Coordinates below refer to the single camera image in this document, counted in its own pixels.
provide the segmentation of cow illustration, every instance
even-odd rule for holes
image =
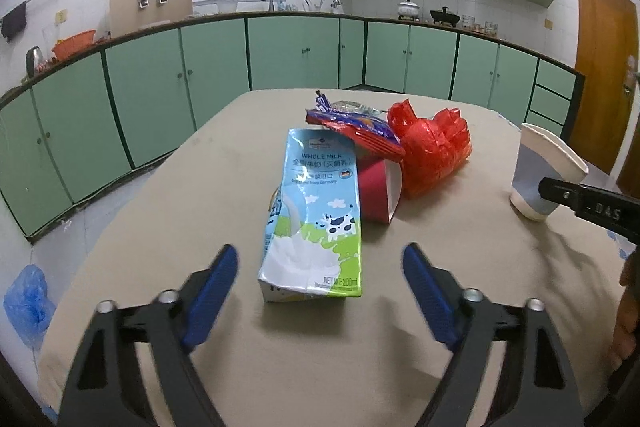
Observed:
[[[320,223],[317,225],[321,229],[325,229],[327,233],[327,237],[330,242],[338,241],[338,238],[341,235],[352,235],[356,233],[356,220],[351,216],[351,211],[348,214],[344,214],[343,216],[330,216],[329,214],[324,214],[321,217]]]

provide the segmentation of white paper cup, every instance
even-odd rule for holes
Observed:
[[[511,182],[511,203],[523,216],[544,221],[559,205],[540,197],[542,178],[578,184],[588,173],[587,164],[558,136],[525,123]]]

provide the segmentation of kettle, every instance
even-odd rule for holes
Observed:
[[[45,59],[39,47],[34,46],[27,52],[27,76],[33,78],[38,73],[38,66],[44,64]]]

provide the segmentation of electrical outlet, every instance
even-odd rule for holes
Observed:
[[[62,24],[66,21],[66,8],[56,12],[56,24]]]

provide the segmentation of countertop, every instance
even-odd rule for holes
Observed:
[[[29,89],[31,86],[34,86],[35,84],[37,84],[38,82],[40,82],[41,80],[43,80],[44,78],[46,78],[47,76],[49,76],[50,74],[55,73],[56,71],[61,70],[62,68],[68,66],[69,64],[72,64],[73,62],[77,61],[77,60],[81,60],[82,58],[88,57],[89,55],[92,55],[94,53],[98,53],[104,49],[110,48],[112,46],[117,46],[118,44],[122,44],[123,42],[127,42],[133,39],[137,39],[140,37],[144,37],[146,35],[151,35],[153,33],[158,33],[158,32],[162,32],[162,31],[166,31],[166,30],[171,30],[174,28],[181,28],[181,27],[185,27],[185,26],[191,26],[194,24],[203,24],[203,23],[207,23],[207,22],[215,22],[215,21],[223,21],[223,20],[229,20],[229,19],[245,19],[245,18],[256,18],[256,17],[300,17],[300,16],[305,16],[305,17],[329,17],[329,18],[341,18],[341,19],[353,19],[353,20],[360,20],[360,21],[368,21],[368,22],[385,22],[385,23],[395,23],[395,24],[404,24],[404,25],[411,25],[411,26],[424,26],[427,28],[436,28],[442,31],[449,31],[449,32],[455,32],[455,33],[459,33],[459,34],[464,34],[464,35],[470,35],[479,39],[484,39],[487,41],[491,41],[491,42],[496,42],[498,44],[503,44],[505,46],[509,46],[511,48],[520,50],[522,52],[525,52],[527,54],[530,55],[534,55],[536,57],[542,58],[543,60],[546,60],[562,69],[568,70],[568,71],[572,71],[575,73],[579,73],[578,71],[574,70],[573,68],[567,66],[566,64],[563,64],[562,62],[559,62],[558,60],[555,60],[554,58],[551,57],[547,57],[546,55],[543,55],[541,53],[538,53],[536,51],[530,50],[528,48],[525,48],[523,46],[519,46],[518,44],[513,44],[512,42],[507,42],[505,40],[502,39],[497,39],[497,38],[493,38],[490,37],[488,35],[484,35],[484,34],[480,34],[480,33],[476,33],[476,32],[472,32],[472,31],[468,31],[462,28],[448,28],[445,26],[438,26],[432,23],[428,23],[428,22],[411,22],[411,21],[399,21],[396,19],[386,19],[386,18],[375,18],[375,17],[360,17],[360,16],[356,16],[356,15],[343,15],[343,14],[333,14],[333,13],[323,13],[323,12],[288,12],[288,11],[282,11],[282,12],[236,12],[236,13],[230,13],[230,14],[219,14],[219,15],[203,15],[203,16],[194,16],[194,17],[188,17],[187,19],[178,21],[178,22],[172,22],[172,23],[167,23],[167,24],[161,24],[161,25],[157,25],[157,26],[153,26],[151,28],[145,28],[143,30],[139,30],[136,32],[132,32],[129,33],[127,35],[122,35],[120,37],[114,38],[114,39],[109,39],[107,41],[101,42],[99,44],[94,44],[92,47],[87,48],[85,51],[82,51],[76,55],[73,55],[72,57],[69,57],[67,60],[62,60],[60,62],[57,62],[53,67],[49,68],[47,71],[44,71],[41,74],[38,74],[37,76],[35,76],[34,78],[32,78],[29,82],[26,82],[25,84],[22,84],[20,86],[15,86],[12,87],[11,89],[7,90],[7,92],[5,92],[2,96],[0,96],[0,108],[3,107],[4,105],[6,105],[7,103],[11,102],[11,100],[13,100],[14,98],[18,97],[21,93],[23,93],[25,90]]]
[[[344,95],[328,90],[330,100]],[[95,305],[149,302],[207,267],[224,243],[239,272],[205,344],[191,355],[229,426],[412,427],[450,354],[431,336],[401,271],[421,245],[434,266],[494,302],[540,298],[562,338],[585,408],[606,384],[623,261],[607,231],[561,206],[544,223],[510,205],[520,133],[494,111],[455,103],[473,152],[447,180],[402,200],[389,226],[362,226],[361,298],[264,304],[257,271],[271,195],[282,177],[287,130],[305,125],[313,89],[257,90],[225,107],[148,179],[104,230],[66,291],[39,359],[38,386],[60,404],[66,375]],[[353,91],[385,108],[404,94]],[[409,96],[420,117],[451,102]],[[278,110],[255,122],[248,114]],[[172,425],[149,349],[138,349],[158,425]],[[492,354],[502,353],[495,346]],[[482,425],[500,371],[491,357],[470,427]]]

